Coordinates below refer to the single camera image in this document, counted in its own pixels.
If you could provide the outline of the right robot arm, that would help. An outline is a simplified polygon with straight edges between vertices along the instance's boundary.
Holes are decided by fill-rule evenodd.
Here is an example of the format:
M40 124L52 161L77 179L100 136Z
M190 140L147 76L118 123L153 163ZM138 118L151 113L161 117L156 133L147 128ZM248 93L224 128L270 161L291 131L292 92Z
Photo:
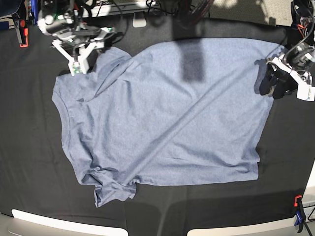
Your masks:
M83 18L84 11L88 19L92 18L92 9L96 7L95 0L42 0L38 14L37 25L44 35L57 38L53 46L60 53L66 53L65 46L72 49L70 60L79 63L82 53L81 48L87 50L97 44L103 44L107 39L116 34L114 28L100 28L88 25Z

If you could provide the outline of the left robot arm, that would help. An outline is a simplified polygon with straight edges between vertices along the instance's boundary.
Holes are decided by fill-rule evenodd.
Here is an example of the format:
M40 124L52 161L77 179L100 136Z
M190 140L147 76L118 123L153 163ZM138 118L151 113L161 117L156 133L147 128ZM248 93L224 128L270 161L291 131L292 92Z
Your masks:
M259 93L280 99L296 92L297 99L314 102L315 87L310 69L315 65L315 2L293 0L291 16L291 26L300 32L302 38L286 53L266 60L267 70Z

